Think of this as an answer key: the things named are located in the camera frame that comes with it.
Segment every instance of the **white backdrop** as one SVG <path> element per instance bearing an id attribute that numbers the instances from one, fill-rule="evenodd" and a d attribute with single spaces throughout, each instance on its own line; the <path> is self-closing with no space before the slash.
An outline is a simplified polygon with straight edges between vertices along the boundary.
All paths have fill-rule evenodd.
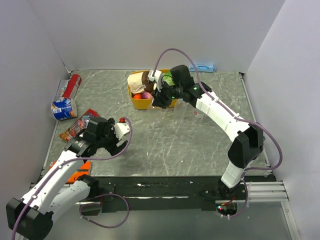
<path id="1" fill-rule="evenodd" d="M 69 70 L 150 69 L 167 48 L 247 72 L 285 0 L 28 0 Z M 177 53 L 161 67 L 189 64 Z"/>
<path id="2" fill-rule="evenodd" d="M 68 73 L 27 0 L 0 0 L 0 239 L 11 239 L 6 204 L 37 180 L 55 121 L 59 79 Z"/>
<path id="3" fill-rule="evenodd" d="M 303 240 L 320 239 L 320 1 L 286 0 L 245 83 L 254 113 L 279 140 L 283 180 Z M 278 160 L 268 143 L 269 160 Z"/>

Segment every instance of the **marble tabletop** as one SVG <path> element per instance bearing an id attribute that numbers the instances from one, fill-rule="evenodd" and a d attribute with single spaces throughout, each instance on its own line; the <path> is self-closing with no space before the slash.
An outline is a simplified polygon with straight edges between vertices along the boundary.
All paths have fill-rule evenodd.
<path id="1" fill-rule="evenodd" d="M 82 83 L 75 97 L 78 116 L 93 109 L 101 117 L 127 117 L 133 125 L 132 142 L 116 159 L 93 161 L 92 176 L 221 176 L 229 163 L 231 142 L 210 118 L 194 117 L 189 105 L 184 117 L 174 108 L 165 110 L 135 109 L 128 95 L 127 78 L 132 70 L 79 70 Z M 253 119 L 241 75 L 237 72 L 200 73 L 201 81 L 212 87 L 220 99 L 245 119 Z M 49 150 L 45 171 L 57 160 L 66 145 L 59 134 L 75 119 L 58 123 Z M 96 158 L 107 157 L 99 149 Z M 261 154 L 251 166 L 265 167 Z M 247 175 L 266 175 L 250 171 Z"/>

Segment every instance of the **yellow bin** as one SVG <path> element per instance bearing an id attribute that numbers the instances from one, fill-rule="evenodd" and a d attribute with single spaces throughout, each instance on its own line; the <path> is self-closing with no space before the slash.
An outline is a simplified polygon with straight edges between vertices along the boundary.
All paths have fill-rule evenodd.
<path id="1" fill-rule="evenodd" d="M 168 72 L 170 69 L 160 69 L 161 72 L 163 72 L 164 74 L 166 72 Z M 135 71 L 131 74 L 138 74 L 138 73 L 142 73 L 142 72 L 149 72 L 149 70 L 145 70 L 145 71 Z M 134 99 L 133 95 L 130 91 L 130 87 L 128 86 L 128 93 L 129 96 L 131 98 L 132 104 L 136 109 L 147 109 L 149 107 L 149 105 L 152 103 L 152 99 Z M 172 100 L 171 105 L 168 108 L 173 108 L 176 104 L 177 99 Z"/>

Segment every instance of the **robotic arm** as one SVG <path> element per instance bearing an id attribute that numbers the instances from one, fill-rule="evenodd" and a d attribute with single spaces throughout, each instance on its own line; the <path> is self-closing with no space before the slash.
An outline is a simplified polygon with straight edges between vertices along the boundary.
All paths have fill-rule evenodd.
<path id="1" fill-rule="evenodd" d="M 9 228 L 13 230 L 18 216 L 26 204 L 32 203 L 23 214 L 17 232 L 30 240 L 43 240 L 50 232 L 54 222 L 75 203 L 98 195 L 99 181 L 88 175 L 82 175 L 65 191 L 59 193 L 70 176 L 76 172 L 85 160 L 66 162 L 75 158 L 93 156 L 99 148 L 105 148 L 112 156 L 121 152 L 128 141 L 120 141 L 130 132 L 123 119 L 115 123 L 113 118 L 106 120 L 96 117 L 89 121 L 86 129 L 72 138 L 65 146 L 58 161 L 49 172 L 21 199 L 12 198 L 6 205 Z M 37 189 L 46 182 L 44 188 Z"/>
<path id="2" fill-rule="evenodd" d="M 173 99 L 183 99 L 186 103 L 208 115 L 223 129 L 232 145 L 228 151 L 230 162 L 219 182 L 219 192 L 222 196 L 229 197 L 238 187 L 245 169 L 263 151 L 263 131 L 259 127 L 236 120 L 228 111 L 238 118 L 239 114 L 226 106 L 211 88 L 202 82 L 205 90 L 214 97 L 215 100 L 212 100 L 204 93 L 199 83 L 194 82 L 187 66 L 176 66 L 170 69 L 170 72 L 174 82 L 173 86 L 162 81 L 163 73 L 161 71 L 157 70 L 154 73 L 151 70 L 149 72 L 149 81 L 155 83 L 152 92 L 154 98 L 152 105 L 167 108 Z"/>

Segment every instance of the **red and white box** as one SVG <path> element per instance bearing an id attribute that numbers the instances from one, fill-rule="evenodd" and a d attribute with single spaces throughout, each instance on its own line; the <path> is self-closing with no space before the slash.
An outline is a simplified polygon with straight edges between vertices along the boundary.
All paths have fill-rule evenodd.
<path id="1" fill-rule="evenodd" d="M 78 88 L 81 84 L 81 81 L 82 79 L 79 74 L 73 74 L 69 80 L 68 85 L 66 86 L 66 89 L 62 97 L 64 99 L 74 99 L 78 91 Z"/>

